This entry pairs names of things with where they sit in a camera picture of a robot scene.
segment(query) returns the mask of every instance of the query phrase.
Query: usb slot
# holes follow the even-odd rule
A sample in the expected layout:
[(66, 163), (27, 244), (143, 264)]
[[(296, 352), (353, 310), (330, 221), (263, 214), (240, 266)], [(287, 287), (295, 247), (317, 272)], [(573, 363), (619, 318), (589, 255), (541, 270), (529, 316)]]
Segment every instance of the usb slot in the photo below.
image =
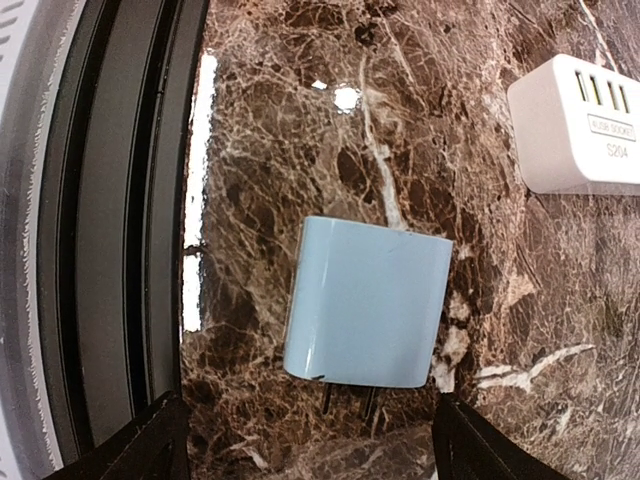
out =
[(598, 105), (602, 105), (602, 98), (600, 97), (600, 90), (598, 89), (598, 82), (596, 81), (596, 77), (591, 75), (589, 78), (591, 79), (591, 86), (593, 87), (593, 93), (596, 96), (596, 102), (598, 102)]
[(624, 111), (631, 113), (629, 103), (627, 102), (627, 95), (624, 93), (624, 87), (622, 85), (620, 85), (620, 96), (622, 97), (622, 103), (624, 104)]
[(582, 72), (576, 70), (576, 79), (578, 79), (578, 87), (580, 87), (580, 94), (582, 95), (582, 101), (588, 102), (589, 97), (587, 96), (587, 86), (584, 84), (584, 78), (582, 77)]
[(616, 91), (613, 88), (613, 84), (611, 82), (607, 82), (609, 86), (609, 94), (611, 95), (611, 101), (613, 102), (613, 108), (616, 110), (620, 110), (620, 105), (618, 105), (618, 98), (616, 97)]

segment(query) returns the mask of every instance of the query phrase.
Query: marble countertop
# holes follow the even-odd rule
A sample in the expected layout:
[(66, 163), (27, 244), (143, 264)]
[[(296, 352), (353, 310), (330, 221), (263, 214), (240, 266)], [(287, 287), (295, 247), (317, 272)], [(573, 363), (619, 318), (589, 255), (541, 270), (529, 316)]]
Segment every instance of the marble countertop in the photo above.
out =
[[(185, 332), (194, 479), (434, 479), (454, 390), (572, 479), (640, 469), (640, 201), (538, 196), (506, 90), (557, 53), (640, 78), (626, 0), (212, 0), (202, 330)], [(455, 241), (427, 386), (287, 375), (307, 215)]]

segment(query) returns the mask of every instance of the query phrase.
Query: bright light spot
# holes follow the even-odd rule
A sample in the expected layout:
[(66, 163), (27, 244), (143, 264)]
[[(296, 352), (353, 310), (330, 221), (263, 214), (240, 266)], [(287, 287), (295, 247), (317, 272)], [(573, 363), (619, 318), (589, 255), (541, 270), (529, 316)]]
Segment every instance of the bright light spot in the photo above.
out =
[(335, 90), (335, 99), (333, 103), (341, 113), (351, 113), (358, 104), (360, 98), (360, 90), (351, 87), (338, 87)]
[(200, 266), (202, 256), (186, 255), (182, 264), (182, 329), (197, 332), (202, 328), (200, 317)]
[(327, 88), (327, 84), (324, 82), (321, 82), (320, 80), (316, 80), (311, 84), (311, 86), (313, 88), (317, 88), (318, 90), (324, 90), (325, 88)]
[(187, 158), (187, 192), (184, 216), (184, 248), (199, 245), (202, 236), (207, 150), (211, 141), (211, 110), (218, 59), (205, 53), (200, 60), (198, 88), (191, 105), (191, 144)]

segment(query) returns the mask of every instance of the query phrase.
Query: power socket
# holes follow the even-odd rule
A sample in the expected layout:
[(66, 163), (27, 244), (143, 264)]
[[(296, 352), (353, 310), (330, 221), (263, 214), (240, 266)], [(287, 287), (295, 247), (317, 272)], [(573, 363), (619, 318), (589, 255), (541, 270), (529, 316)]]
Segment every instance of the power socket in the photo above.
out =
[(513, 83), (507, 96), (531, 190), (640, 194), (640, 83), (557, 55)]

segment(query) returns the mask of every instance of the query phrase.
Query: light blue rectangular component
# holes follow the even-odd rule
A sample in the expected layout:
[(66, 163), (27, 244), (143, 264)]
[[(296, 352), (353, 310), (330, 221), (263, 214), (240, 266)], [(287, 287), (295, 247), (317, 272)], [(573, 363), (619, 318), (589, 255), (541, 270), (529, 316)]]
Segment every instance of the light blue rectangular component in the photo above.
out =
[(308, 217), (285, 370), (331, 383), (424, 385), (452, 248), (443, 238)]

